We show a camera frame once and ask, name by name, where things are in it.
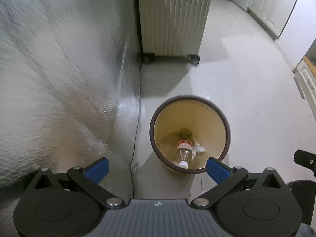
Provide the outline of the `clear plastic water bottle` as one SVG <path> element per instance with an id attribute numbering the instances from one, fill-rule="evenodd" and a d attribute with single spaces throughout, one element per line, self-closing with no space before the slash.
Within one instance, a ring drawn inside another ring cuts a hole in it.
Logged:
<path id="1" fill-rule="evenodd" d="M 193 144 L 189 140 L 179 140 L 176 150 L 176 161 L 178 167 L 188 169 L 193 157 Z"/>

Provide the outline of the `white tissue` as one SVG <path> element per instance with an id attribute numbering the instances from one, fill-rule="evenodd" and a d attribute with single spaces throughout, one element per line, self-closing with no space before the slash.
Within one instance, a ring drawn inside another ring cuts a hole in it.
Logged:
<path id="1" fill-rule="evenodd" d="M 206 152 L 206 149 L 202 147 L 196 139 L 193 140 L 193 146 L 192 146 L 192 154 L 193 157 L 196 157 L 198 154 L 202 154 Z"/>

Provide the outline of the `brown rimmed trash bin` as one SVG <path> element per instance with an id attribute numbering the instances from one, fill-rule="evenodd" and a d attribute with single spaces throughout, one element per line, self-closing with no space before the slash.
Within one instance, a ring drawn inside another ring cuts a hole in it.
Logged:
<path id="1" fill-rule="evenodd" d="M 150 143 L 162 165 L 176 173 L 206 172 L 207 160 L 223 161 L 231 142 L 228 120 L 220 108 L 209 100 L 181 95 L 166 100 L 150 121 Z M 178 167 L 176 150 L 179 140 L 196 139 L 206 152 L 192 157 L 189 168 Z"/>

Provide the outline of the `beige ribbed suitcase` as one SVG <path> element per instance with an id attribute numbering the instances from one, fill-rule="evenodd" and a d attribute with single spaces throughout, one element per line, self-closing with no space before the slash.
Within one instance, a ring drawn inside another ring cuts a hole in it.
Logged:
<path id="1" fill-rule="evenodd" d="M 198 65 L 210 3 L 211 0 L 138 0 L 143 60 L 181 57 Z"/>

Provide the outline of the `white kitchen cabinets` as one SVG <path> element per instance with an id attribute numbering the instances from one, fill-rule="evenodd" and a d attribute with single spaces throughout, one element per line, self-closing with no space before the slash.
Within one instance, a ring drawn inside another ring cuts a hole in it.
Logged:
<path id="1" fill-rule="evenodd" d="M 297 0 L 250 0 L 249 10 L 278 38 Z"/>

